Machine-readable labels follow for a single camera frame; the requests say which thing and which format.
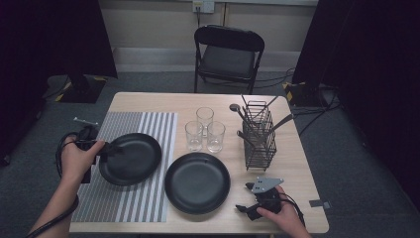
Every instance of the black plate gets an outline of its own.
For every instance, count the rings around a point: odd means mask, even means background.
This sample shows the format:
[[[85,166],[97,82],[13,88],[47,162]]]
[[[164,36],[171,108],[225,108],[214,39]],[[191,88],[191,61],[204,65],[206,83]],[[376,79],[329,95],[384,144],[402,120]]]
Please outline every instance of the black plate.
[[[215,210],[225,201],[230,187],[225,165],[205,153],[190,153],[175,160],[164,178],[167,198],[188,214]]]
[[[102,177],[115,185],[132,185],[150,176],[161,161],[161,148],[155,138],[132,133],[111,142],[121,147],[121,153],[113,153],[99,161]]]

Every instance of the white wall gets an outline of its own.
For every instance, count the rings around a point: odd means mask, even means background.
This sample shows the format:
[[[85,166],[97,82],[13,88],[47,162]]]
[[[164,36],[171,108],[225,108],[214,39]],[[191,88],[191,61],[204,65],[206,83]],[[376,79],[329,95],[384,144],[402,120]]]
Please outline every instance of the white wall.
[[[191,1],[100,1],[113,48],[193,49],[197,16]],[[201,26],[225,25],[259,33],[268,52],[300,52],[315,6],[215,3]]]

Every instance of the wall outlet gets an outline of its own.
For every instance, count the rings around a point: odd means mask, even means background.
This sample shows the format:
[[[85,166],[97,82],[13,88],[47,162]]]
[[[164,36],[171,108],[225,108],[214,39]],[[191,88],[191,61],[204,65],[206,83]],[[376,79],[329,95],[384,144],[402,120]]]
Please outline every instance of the wall outlet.
[[[214,13],[214,1],[192,1],[192,12]]]

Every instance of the black chair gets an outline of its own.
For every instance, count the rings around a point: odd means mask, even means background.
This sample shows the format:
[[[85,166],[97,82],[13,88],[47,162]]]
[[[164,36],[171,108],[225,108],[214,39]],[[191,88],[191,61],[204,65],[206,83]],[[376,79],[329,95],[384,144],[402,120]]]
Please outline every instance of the black chair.
[[[265,46],[262,37],[252,31],[209,25],[197,29],[194,40],[194,92],[200,75],[204,82],[211,77],[246,83],[249,94],[253,94]],[[203,55],[200,46],[205,47]]]

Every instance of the wooden table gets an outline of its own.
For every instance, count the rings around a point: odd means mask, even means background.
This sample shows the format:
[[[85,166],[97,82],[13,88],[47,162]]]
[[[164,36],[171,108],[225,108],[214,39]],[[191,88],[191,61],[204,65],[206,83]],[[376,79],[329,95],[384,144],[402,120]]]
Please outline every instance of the wooden table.
[[[272,96],[246,95],[247,100],[270,102]],[[275,133],[277,153],[270,167],[264,172],[245,167],[244,142],[237,136],[242,130],[242,120],[229,109],[231,103],[244,105],[241,95],[142,93],[120,92],[111,103],[109,112],[176,112],[178,113],[173,159],[188,154],[184,126],[195,120],[195,111],[202,106],[214,110],[214,120],[226,126],[223,150],[213,154],[227,167],[231,176],[231,189],[225,202],[215,211],[204,215],[189,215],[169,205],[166,222],[72,222],[70,232],[109,233],[191,233],[191,234],[275,234],[281,230],[271,221],[261,218],[251,221],[235,205],[255,204],[255,196],[245,188],[246,182],[257,177],[281,178],[281,185],[299,205],[310,233],[325,233],[329,224],[323,207],[311,207],[309,200],[319,199],[302,144],[293,121]],[[287,101],[278,97],[270,106],[275,124],[290,113]],[[209,153],[205,144],[201,152]]]

